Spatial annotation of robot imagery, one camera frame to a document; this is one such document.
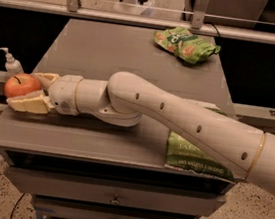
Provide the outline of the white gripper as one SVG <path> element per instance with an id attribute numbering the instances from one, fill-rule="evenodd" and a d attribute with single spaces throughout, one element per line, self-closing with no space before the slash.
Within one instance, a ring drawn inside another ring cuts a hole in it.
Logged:
<path id="1" fill-rule="evenodd" d="M 30 92 L 26 95 L 7 99 L 8 106 L 16 112 L 32 114 L 48 114 L 55 107 L 61 115 L 78 115 L 76 105 L 76 90 L 83 80 L 79 75 L 60 76 L 56 73 L 32 73 L 37 78 L 42 89 L 47 89 L 49 96 L 43 90 Z"/>

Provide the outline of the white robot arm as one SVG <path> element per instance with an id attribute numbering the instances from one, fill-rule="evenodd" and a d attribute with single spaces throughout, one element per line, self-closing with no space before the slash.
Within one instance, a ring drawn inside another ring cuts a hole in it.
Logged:
<path id="1" fill-rule="evenodd" d="M 8 106 L 15 111 L 91 114 L 106 123 L 129 127 L 145 114 L 275 196 L 274 134 L 169 94 L 132 73 L 114 73 L 107 81 L 23 73 L 10 77 L 4 91 Z"/>

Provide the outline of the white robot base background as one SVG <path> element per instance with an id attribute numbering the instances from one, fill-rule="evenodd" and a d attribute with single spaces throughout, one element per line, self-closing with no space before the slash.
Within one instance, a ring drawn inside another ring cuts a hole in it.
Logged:
<path id="1" fill-rule="evenodd" d="M 120 0 L 114 4 L 114 9 L 121 13 L 150 16 L 154 3 L 154 0 Z"/>

